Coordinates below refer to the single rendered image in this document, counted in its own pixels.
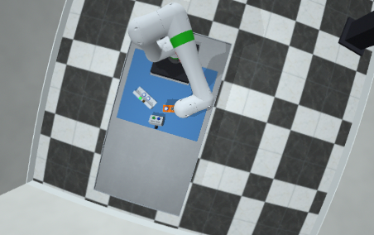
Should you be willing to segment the blue bench mat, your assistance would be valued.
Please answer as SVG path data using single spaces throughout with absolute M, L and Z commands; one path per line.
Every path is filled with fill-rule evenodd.
M 117 118 L 155 129 L 155 125 L 151 125 L 148 122 L 150 116 L 162 116 L 164 117 L 163 126 L 158 126 L 156 130 L 198 141 L 207 109 L 196 112 L 186 118 L 178 117 L 175 113 L 163 112 L 163 105 L 175 105 L 178 100 L 193 95 L 193 92 L 190 84 L 180 84 L 150 75 L 152 63 L 146 58 L 144 50 L 135 49 Z M 218 71 L 204 67 L 202 69 L 212 92 Z M 157 104 L 152 109 L 149 109 L 133 93 L 140 86 L 157 101 Z

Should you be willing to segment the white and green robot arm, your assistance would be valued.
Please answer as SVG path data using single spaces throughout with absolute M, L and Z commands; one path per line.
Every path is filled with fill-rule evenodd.
M 128 35 L 146 52 L 149 61 L 158 62 L 168 57 L 170 62 L 182 64 L 193 95 L 175 103 L 174 111 L 178 117 L 187 118 L 213 105 L 213 95 L 204 77 L 194 34 L 182 5 L 172 2 L 134 18 L 128 26 Z

